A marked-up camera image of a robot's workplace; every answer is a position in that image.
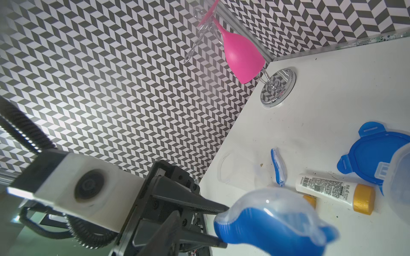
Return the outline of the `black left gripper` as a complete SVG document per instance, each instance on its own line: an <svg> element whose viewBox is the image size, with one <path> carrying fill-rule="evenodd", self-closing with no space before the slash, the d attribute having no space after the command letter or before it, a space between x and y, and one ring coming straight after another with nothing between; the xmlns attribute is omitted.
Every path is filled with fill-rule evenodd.
<svg viewBox="0 0 410 256"><path fill-rule="evenodd" d="M219 214L229 209L199 194L198 183L181 167L154 162L110 255L177 256L205 247L226 249L227 243L219 238L188 230L195 212Z"/></svg>

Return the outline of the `blue toothbrush case back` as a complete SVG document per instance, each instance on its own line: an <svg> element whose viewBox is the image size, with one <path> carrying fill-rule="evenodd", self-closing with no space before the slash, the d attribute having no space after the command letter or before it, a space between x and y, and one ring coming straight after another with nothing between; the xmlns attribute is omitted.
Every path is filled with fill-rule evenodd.
<svg viewBox="0 0 410 256"><path fill-rule="evenodd" d="M216 235L228 244L249 244L272 256L322 256L339 238L301 195L264 188L239 198L214 218Z"/></svg>

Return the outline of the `tall clear container back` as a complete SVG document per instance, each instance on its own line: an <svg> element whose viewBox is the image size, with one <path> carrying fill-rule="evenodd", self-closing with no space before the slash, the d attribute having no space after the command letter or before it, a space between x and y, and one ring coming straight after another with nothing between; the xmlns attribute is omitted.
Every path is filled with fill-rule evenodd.
<svg viewBox="0 0 410 256"><path fill-rule="evenodd" d="M390 163L380 162L375 177L382 180L381 192L389 207L406 224L410 223L410 145L405 144Z"/></svg>

